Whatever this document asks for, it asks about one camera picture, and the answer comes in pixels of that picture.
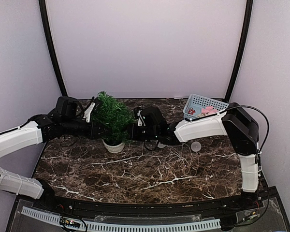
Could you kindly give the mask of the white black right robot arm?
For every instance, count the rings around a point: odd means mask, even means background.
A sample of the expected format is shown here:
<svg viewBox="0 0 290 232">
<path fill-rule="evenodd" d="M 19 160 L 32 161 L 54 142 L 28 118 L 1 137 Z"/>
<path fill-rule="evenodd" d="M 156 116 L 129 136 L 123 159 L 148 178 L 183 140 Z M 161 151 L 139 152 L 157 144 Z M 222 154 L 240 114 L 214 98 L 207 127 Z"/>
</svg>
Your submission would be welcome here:
<svg viewBox="0 0 290 232">
<path fill-rule="evenodd" d="M 185 118 L 167 123 L 157 107 L 136 107 L 138 120 L 127 127 L 128 139 L 133 141 L 157 141 L 163 145 L 178 145 L 191 140 L 212 136 L 227 136 L 238 155 L 242 173 L 243 195 L 237 198 L 237 206 L 247 210 L 256 201 L 259 185 L 260 156 L 264 143 L 260 142 L 259 125 L 246 111 L 254 107 L 231 103 L 226 109 L 199 118 Z"/>
</svg>

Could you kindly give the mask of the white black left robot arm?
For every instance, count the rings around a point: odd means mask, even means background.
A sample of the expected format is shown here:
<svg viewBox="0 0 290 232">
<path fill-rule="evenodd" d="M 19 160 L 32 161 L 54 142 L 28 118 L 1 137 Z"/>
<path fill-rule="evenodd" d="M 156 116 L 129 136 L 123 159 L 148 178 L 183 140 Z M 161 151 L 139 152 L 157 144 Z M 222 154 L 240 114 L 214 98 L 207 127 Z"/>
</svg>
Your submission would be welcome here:
<svg viewBox="0 0 290 232">
<path fill-rule="evenodd" d="M 22 148 L 47 143 L 64 135 L 91 140 L 101 138 L 110 129 L 91 118 L 101 105 L 102 101 L 96 98 L 83 107 L 78 99 L 59 97 L 55 108 L 48 114 L 32 116 L 24 124 L 0 133 L 0 159 Z M 24 177 L 1 167 L 0 190 L 39 199 L 48 211 L 58 207 L 54 190 L 44 180 Z"/>
</svg>

